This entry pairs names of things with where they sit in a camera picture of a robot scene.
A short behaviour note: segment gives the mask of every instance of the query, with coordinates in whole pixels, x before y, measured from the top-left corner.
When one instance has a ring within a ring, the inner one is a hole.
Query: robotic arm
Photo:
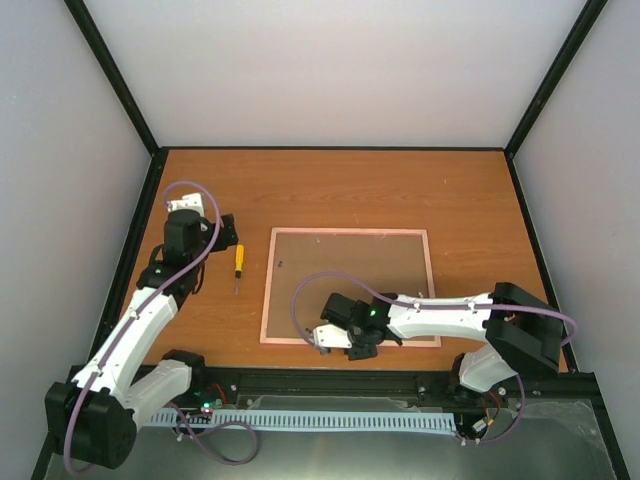
[[[204,253],[215,230],[204,217],[200,194],[170,202],[168,210],[164,243],[153,250],[126,312],[91,361],[70,382],[54,383],[47,392],[47,422],[57,453],[63,453],[67,425],[83,389],[88,392],[75,420],[73,458],[116,468],[129,455],[138,430],[154,413],[190,388],[200,388],[204,358],[182,351],[169,352],[151,373],[131,385],[158,334],[187,297],[198,293],[206,256],[160,294],[157,289]],[[238,243],[233,216],[225,215],[221,220],[211,252]]]
[[[314,343],[324,349],[344,349],[350,360],[359,360],[375,357],[384,340],[402,345],[407,338],[436,335],[484,342],[476,352],[457,357],[452,372],[455,388],[479,393],[517,374],[549,378],[558,373],[562,321],[518,311],[519,306],[552,309],[516,285],[498,283],[491,293],[466,298],[384,296],[413,307],[378,298],[367,304],[332,293],[321,315],[328,324],[313,330]],[[492,304],[513,305],[513,311],[491,310]]]

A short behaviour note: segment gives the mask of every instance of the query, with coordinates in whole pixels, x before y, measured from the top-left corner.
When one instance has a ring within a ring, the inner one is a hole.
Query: wooden table
[[[448,370],[469,340],[441,348],[382,348],[349,362],[307,346],[261,345],[260,319],[273,227],[426,229],[436,295],[491,291],[514,282],[545,298],[502,152],[352,150],[172,150],[131,278],[163,239],[161,197],[176,180],[208,187],[233,213],[245,245],[241,294],[234,295],[234,249],[207,260],[202,291],[160,334],[147,363],[172,348],[205,355],[208,365]],[[176,189],[178,198],[193,189]]]

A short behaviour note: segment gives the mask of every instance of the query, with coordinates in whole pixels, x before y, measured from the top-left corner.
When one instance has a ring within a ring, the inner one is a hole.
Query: black frame
[[[523,219],[529,235],[529,240],[536,258],[538,270],[550,305],[558,308],[558,302],[553,290],[551,278],[544,262],[540,244],[538,242],[535,228],[529,214],[526,199],[520,185],[514,158],[522,146],[527,134],[532,129],[535,121],[540,116],[548,99],[551,97],[562,76],[568,69],[572,59],[580,49],[582,42],[587,37],[598,16],[604,9],[607,0],[587,0],[573,28],[569,32],[555,60],[550,66],[546,76],[540,84],[536,94],[532,98],[527,110],[520,120],[508,144],[495,148],[458,148],[458,147],[196,147],[196,146],[173,146],[159,147],[153,134],[147,125],[142,112],[138,108],[124,77],[118,69],[102,35],[100,34],[89,10],[83,0],[64,0],[71,15],[76,21],[78,28],[82,32],[87,44],[94,53],[97,61],[103,69],[107,79],[111,83],[114,92],[122,103],[133,127],[138,132],[140,139],[151,155],[151,162],[147,176],[143,185],[136,210],[134,212],[125,245],[118,262],[114,279],[109,290],[107,302],[98,324],[98,329],[91,348],[90,356],[93,356],[99,346],[108,337],[111,330],[119,319],[119,313],[125,301],[128,284],[133,273],[135,261],[142,243],[147,221],[151,213],[151,207],[155,198],[164,166],[171,149],[300,149],[300,150],[449,150],[449,151],[502,151],[511,175],[516,196],[520,205]],[[613,432],[609,416],[607,414],[600,389],[593,374],[579,373],[575,355],[570,345],[563,347],[565,360],[569,367],[567,374],[561,374],[558,379],[546,382],[525,383],[527,396],[536,395],[533,398],[575,398],[590,400],[596,418],[598,420],[602,435],[607,445],[609,457],[611,458],[614,471],[618,478],[630,478],[626,469],[622,453]],[[146,372],[149,367],[142,367],[141,372]],[[208,374],[214,375],[219,382],[225,385],[228,396],[233,399],[239,395],[241,397],[255,397],[265,394],[290,394],[295,388],[300,394],[332,394],[332,395],[377,395],[385,394],[394,397],[401,397],[409,401],[421,402],[420,394],[417,390],[421,382],[426,382],[435,377],[446,375],[446,372],[406,372],[406,371],[318,371],[318,370],[286,370],[281,369],[246,369],[246,368],[207,368]],[[366,376],[375,376],[376,382],[357,382]],[[375,384],[374,391],[365,385]],[[236,385],[236,390],[232,391],[230,385]],[[505,382],[509,394],[517,394],[518,389],[515,381]],[[460,408],[453,405],[445,405],[449,411],[457,411]],[[42,479],[46,474],[53,446],[50,436],[47,436],[42,451],[38,458],[32,479]]]

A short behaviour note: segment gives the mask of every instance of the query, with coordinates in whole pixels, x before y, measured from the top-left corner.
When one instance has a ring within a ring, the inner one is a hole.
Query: white panel
[[[0,18],[0,477],[23,479],[45,393],[87,358],[149,160],[62,1],[3,1]]]
[[[584,0],[89,0],[163,145],[506,145]]]
[[[631,478],[640,398],[640,2],[609,2],[516,159],[562,307],[582,325]]]

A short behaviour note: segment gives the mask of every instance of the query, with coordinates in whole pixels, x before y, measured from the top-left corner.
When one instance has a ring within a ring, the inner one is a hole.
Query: yellow screwdriver
[[[242,277],[242,263],[244,262],[244,246],[236,246],[236,295],[240,288],[240,277]]]

